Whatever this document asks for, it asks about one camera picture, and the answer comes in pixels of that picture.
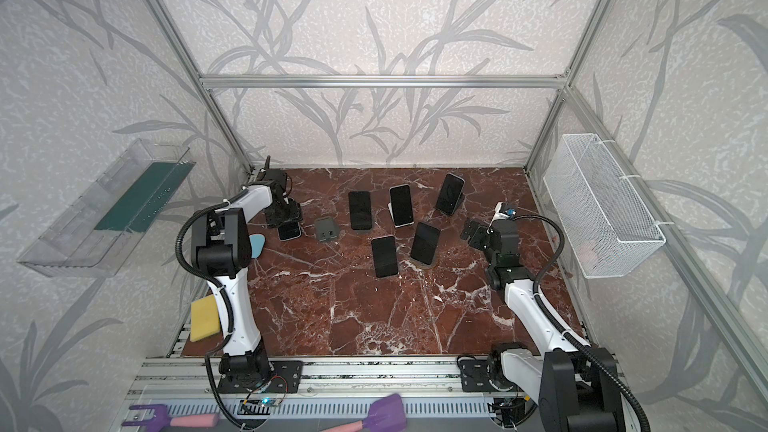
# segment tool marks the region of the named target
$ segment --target blue object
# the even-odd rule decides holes
[[[261,255],[264,248],[264,236],[261,234],[251,234],[250,236],[250,256],[253,258]]]

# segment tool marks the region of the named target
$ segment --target purple toy shovel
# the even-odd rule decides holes
[[[378,399],[371,404],[368,417],[351,424],[338,425],[323,432],[359,432],[364,428],[371,432],[402,432],[405,430],[406,412],[402,408],[400,396],[392,394],[389,397]]]
[[[214,427],[219,421],[218,414],[187,415],[186,417],[168,417],[168,406],[165,404],[131,405],[131,410],[154,410],[154,415],[144,420],[129,420],[123,422],[123,427],[147,427],[147,432],[160,432],[160,429],[173,425],[174,427]]]

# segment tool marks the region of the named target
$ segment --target leaf pattern wallpaper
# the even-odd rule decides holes
[[[596,0],[164,0],[207,74],[558,74]],[[553,90],[218,90],[254,159],[520,166]]]
[[[0,0],[0,429],[106,430],[140,363],[164,355],[198,284],[179,222],[241,168],[141,0]],[[113,278],[17,264],[135,139],[196,165]]]
[[[618,0],[576,87],[768,344],[765,0]],[[532,170],[541,181],[567,108]],[[563,265],[596,340],[616,352],[654,430],[768,430],[768,413],[657,252],[624,278]]]

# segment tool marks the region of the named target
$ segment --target phone stand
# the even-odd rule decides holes
[[[421,270],[429,270],[432,267],[435,267],[437,265],[437,254],[435,254],[435,258],[432,260],[432,265],[427,265],[424,262],[419,262],[410,255],[408,256],[408,261],[414,265],[414,267],[420,268]]]
[[[443,214],[446,214],[447,216],[450,217],[450,216],[452,216],[452,215],[454,215],[456,213],[458,208],[461,206],[462,202],[464,202],[464,192],[462,192],[461,194],[458,195],[458,200],[456,201],[456,206],[453,208],[453,210],[451,210],[451,213],[448,214],[446,211],[444,211],[444,210],[442,210],[440,208],[437,208],[436,204],[435,204],[435,210],[439,210]]]
[[[315,220],[315,237],[318,242],[332,242],[339,239],[341,229],[333,217],[321,217]]]
[[[392,218],[392,223],[393,223],[393,224],[395,224],[395,213],[394,213],[394,212],[392,212],[392,203],[390,202],[390,203],[388,203],[386,206],[387,206],[387,208],[389,209],[389,217],[390,217],[390,218]],[[415,224],[415,222],[410,222],[409,224],[402,224],[402,225],[400,225],[400,226],[398,226],[397,224],[395,224],[395,228],[406,227],[406,226],[412,226],[413,224]]]

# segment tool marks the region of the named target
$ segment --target smartphone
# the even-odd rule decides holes
[[[395,227],[413,224],[413,204],[411,204],[411,187],[409,185],[389,189],[389,211]]]
[[[370,192],[350,192],[350,225],[352,230],[370,230],[373,228]]]
[[[442,181],[440,194],[437,196],[435,208],[447,216],[452,216],[456,212],[458,201],[462,198],[463,188],[463,178],[446,174],[446,179]]]
[[[286,222],[277,228],[277,235],[281,241],[301,237],[301,226],[298,222]]]
[[[432,265],[435,261],[435,250],[437,250],[437,241],[439,239],[439,228],[419,222],[416,226],[416,234],[413,235],[411,258],[424,265]]]
[[[397,275],[397,248],[394,235],[371,240],[371,251],[373,252],[373,269],[378,278]]]

